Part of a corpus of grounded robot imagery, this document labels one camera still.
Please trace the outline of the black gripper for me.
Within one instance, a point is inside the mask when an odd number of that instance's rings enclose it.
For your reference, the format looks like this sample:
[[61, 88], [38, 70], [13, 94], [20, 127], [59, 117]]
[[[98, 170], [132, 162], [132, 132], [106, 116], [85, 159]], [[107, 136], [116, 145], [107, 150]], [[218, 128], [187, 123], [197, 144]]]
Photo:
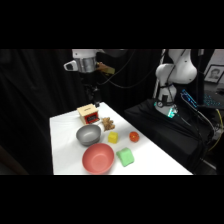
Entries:
[[82, 73], [81, 80], [88, 100], [94, 102], [96, 108], [100, 107], [100, 89], [96, 83], [95, 73]]

